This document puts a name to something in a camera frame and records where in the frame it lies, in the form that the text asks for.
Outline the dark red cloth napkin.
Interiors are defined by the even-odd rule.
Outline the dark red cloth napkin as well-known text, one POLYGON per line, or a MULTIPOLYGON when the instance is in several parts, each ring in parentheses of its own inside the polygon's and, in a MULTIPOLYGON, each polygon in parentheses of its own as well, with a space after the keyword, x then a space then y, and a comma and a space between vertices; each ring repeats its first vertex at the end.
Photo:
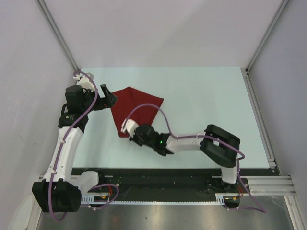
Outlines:
MULTIPOLYGON (((117 128, 118 136, 127 138, 127 134, 121 133, 121 125, 128 117, 130 112, 141 104, 154 104, 160 107, 164 101, 163 98, 139 91, 132 87, 113 92, 118 97, 116 104, 111 108, 112 116, 117 128)), ((152 106, 144 106, 137 109, 130 119, 137 122, 137 124, 152 124, 158 109, 152 106)))

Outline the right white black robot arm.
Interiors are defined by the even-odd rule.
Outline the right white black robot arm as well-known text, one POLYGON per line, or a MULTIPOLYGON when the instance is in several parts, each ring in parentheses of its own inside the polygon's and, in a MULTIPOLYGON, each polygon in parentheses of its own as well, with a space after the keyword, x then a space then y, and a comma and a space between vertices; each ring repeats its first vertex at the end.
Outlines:
POLYGON ((186 151, 201 151, 221 167, 221 186, 226 192, 238 188, 237 155, 240 139, 216 125, 208 125, 204 131, 190 135, 159 133, 149 124, 138 125, 129 119, 121 132, 129 135, 129 141, 148 146, 159 155, 166 156, 186 151))

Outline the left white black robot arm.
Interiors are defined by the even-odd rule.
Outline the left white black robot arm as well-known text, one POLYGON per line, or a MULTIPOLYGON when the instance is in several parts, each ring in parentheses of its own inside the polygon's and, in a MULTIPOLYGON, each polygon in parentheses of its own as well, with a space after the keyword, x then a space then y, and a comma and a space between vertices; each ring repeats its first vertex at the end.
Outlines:
POLYGON ((72 166, 77 147, 84 135, 91 111, 111 108, 117 96, 102 84, 104 97, 95 89, 73 85, 66 89, 66 103, 61 110, 58 139, 54 154, 42 181, 35 182, 32 192, 43 212, 76 212, 81 206, 82 196, 89 190, 99 192, 106 186, 104 177, 95 171, 83 172, 72 179, 72 166))

